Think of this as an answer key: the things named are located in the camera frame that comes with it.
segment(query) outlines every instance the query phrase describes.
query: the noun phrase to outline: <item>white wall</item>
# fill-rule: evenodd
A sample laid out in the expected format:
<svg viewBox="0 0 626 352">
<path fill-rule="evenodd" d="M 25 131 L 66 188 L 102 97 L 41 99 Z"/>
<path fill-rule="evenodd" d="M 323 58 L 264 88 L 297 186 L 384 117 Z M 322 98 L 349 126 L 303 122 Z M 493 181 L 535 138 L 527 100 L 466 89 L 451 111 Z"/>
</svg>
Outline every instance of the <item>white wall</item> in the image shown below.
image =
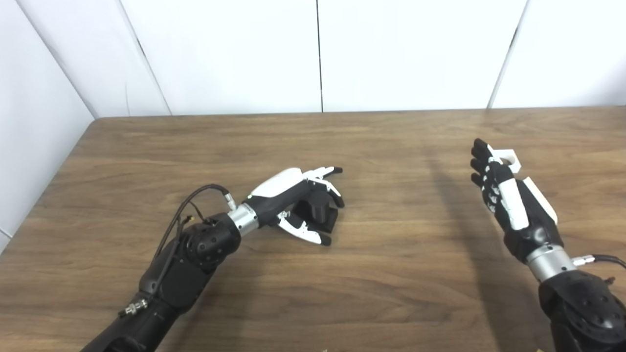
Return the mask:
<svg viewBox="0 0 626 352">
<path fill-rule="evenodd" d="M 626 1 L 531 0 L 494 108 L 626 104 Z"/>
<path fill-rule="evenodd" d="M 319 0 L 324 111 L 484 108 L 525 0 Z"/>
<path fill-rule="evenodd" d="M 315 0 L 124 0 L 174 115 L 321 111 Z"/>
<path fill-rule="evenodd" d="M 170 115 L 117 0 L 18 0 L 96 117 Z"/>
<path fill-rule="evenodd" d="M 93 117 L 13 0 L 0 0 L 0 50 L 0 230 L 13 236 Z"/>
</svg>

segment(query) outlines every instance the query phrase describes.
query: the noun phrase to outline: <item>robotic arm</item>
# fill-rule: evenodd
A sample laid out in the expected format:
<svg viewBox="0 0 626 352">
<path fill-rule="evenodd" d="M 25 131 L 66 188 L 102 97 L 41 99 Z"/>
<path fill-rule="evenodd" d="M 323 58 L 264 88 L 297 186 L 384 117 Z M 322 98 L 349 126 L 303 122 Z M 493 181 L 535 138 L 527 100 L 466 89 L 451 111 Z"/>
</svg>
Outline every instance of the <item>robotic arm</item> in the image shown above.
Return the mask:
<svg viewBox="0 0 626 352">
<path fill-rule="evenodd" d="M 341 172 L 338 167 L 304 173 L 288 168 L 259 185 L 240 205 L 219 185 L 194 191 L 172 219 L 131 303 L 82 352 L 155 351 L 178 317 L 195 304 L 217 267 L 255 229 L 277 225 L 296 237 L 329 246 L 331 238 L 320 231 L 332 232 L 337 219 L 337 209 L 330 202 L 338 208 L 344 202 L 324 177 Z M 204 218 L 192 199 L 206 189 L 221 191 L 230 212 Z M 202 223 L 183 229 L 192 219 L 180 219 L 187 204 L 196 208 Z M 176 236 L 164 246 L 175 225 Z"/>
<path fill-rule="evenodd" d="M 626 264 L 611 256 L 571 259 L 550 203 L 530 178 L 515 178 L 521 165 L 514 151 L 494 150 L 476 139 L 471 154 L 476 171 L 471 179 L 503 229 L 506 248 L 539 282 L 540 305 L 550 318 L 557 352 L 626 351 L 625 306 L 611 294 L 609 282 L 577 269 L 600 260 Z"/>
</svg>

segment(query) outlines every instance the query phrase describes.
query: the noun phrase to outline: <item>black cable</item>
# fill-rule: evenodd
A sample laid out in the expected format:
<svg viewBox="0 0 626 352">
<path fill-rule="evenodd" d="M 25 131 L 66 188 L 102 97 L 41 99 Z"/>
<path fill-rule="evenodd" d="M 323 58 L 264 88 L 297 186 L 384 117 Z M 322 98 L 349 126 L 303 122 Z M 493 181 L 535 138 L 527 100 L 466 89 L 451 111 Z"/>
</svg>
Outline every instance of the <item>black cable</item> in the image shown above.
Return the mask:
<svg viewBox="0 0 626 352">
<path fill-rule="evenodd" d="M 161 273 L 159 274 L 158 279 L 156 280 L 155 287 L 152 289 L 152 293 L 150 293 L 150 295 L 148 296 L 147 303 L 150 303 L 152 301 L 154 296 L 157 294 L 158 290 L 161 288 L 161 282 L 163 282 L 165 273 L 167 272 L 167 269 L 169 269 L 170 265 L 172 264 L 172 260 L 174 260 L 174 255 L 176 254 L 176 250 L 178 249 L 178 245 L 180 244 L 180 240 L 181 240 L 182 233 L 183 233 L 183 228 L 185 227 L 185 224 L 187 222 L 191 221 L 191 219 L 192 217 L 190 216 L 188 216 L 183 221 L 180 221 L 180 217 L 176 219 L 178 222 L 178 226 L 176 227 L 176 237 L 174 237 L 174 243 L 172 244 L 172 249 L 170 250 L 170 253 L 167 255 L 167 260 L 165 261 L 165 265 L 163 266 L 163 269 L 161 270 Z"/>
<path fill-rule="evenodd" d="M 616 256 L 608 256 L 606 254 L 592 254 L 592 256 L 595 258 L 596 262 L 611 262 L 611 263 L 619 264 L 624 269 L 626 269 L 626 262 L 619 259 Z"/>
<path fill-rule="evenodd" d="M 198 208 L 198 206 L 195 205 L 191 200 L 189 201 L 189 204 L 191 204 L 191 206 L 196 210 L 196 214 L 198 214 L 200 221 L 204 221 L 204 216 L 202 216 L 202 213 L 200 212 L 200 209 Z"/>
<path fill-rule="evenodd" d="M 155 261 L 155 259 L 158 257 L 159 254 L 161 254 L 161 250 L 163 249 L 163 246 L 165 245 L 165 241 L 167 241 L 167 237 L 169 237 L 170 232 L 172 231 L 172 229 L 174 228 L 174 224 L 176 223 L 176 220 L 180 217 L 180 214 L 183 212 L 183 210 L 185 209 L 185 207 L 187 206 L 187 204 L 189 204 L 189 202 L 191 202 L 191 200 L 198 195 L 200 192 L 203 192 L 204 190 L 207 189 L 217 189 L 219 191 L 222 192 L 223 195 L 227 195 L 230 192 L 223 186 L 221 185 L 216 185 L 216 184 L 210 184 L 210 185 L 204 185 L 202 187 L 200 187 L 199 189 L 193 191 L 189 196 L 187 196 L 187 198 L 180 204 L 180 206 L 178 207 L 178 210 L 176 211 L 176 214 L 174 214 L 172 221 L 170 222 L 170 225 L 168 225 L 167 230 L 165 230 L 165 233 L 163 235 L 163 238 L 161 238 L 161 242 L 159 243 L 155 255 L 154 257 L 152 257 L 152 262 Z"/>
</svg>

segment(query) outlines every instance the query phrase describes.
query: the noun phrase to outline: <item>wooden table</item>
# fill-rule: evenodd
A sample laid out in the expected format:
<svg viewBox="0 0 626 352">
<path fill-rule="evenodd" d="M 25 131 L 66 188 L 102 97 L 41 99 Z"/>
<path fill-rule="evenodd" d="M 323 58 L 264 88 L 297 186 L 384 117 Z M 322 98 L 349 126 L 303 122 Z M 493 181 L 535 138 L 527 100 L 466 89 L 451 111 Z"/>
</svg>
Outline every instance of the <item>wooden table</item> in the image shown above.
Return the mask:
<svg viewBox="0 0 626 352">
<path fill-rule="evenodd" d="M 552 351 L 537 284 L 470 182 L 476 137 L 516 150 L 571 255 L 626 257 L 624 107 L 101 119 L 0 257 L 0 351 L 80 350 L 199 185 L 242 200 L 328 165 L 347 204 L 332 247 L 248 235 L 160 351 Z M 588 270 L 626 298 L 623 269 Z"/>
</svg>

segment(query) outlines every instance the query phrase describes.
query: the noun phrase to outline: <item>metal cylinder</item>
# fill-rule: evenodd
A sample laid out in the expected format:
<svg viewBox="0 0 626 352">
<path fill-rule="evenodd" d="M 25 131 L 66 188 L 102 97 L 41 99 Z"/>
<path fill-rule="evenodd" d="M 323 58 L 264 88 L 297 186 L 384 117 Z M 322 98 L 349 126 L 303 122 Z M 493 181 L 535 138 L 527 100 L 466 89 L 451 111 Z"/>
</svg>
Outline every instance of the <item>metal cylinder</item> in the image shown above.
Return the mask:
<svg viewBox="0 0 626 352">
<path fill-rule="evenodd" d="M 242 237 L 259 228 L 257 214 L 247 204 L 239 205 L 235 210 L 229 212 L 228 216 L 233 220 Z"/>
<path fill-rule="evenodd" d="M 561 272 L 577 270 L 563 247 L 551 244 L 535 249 L 526 257 L 526 261 L 530 271 L 539 282 L 546 281 Z"/>
</svg>

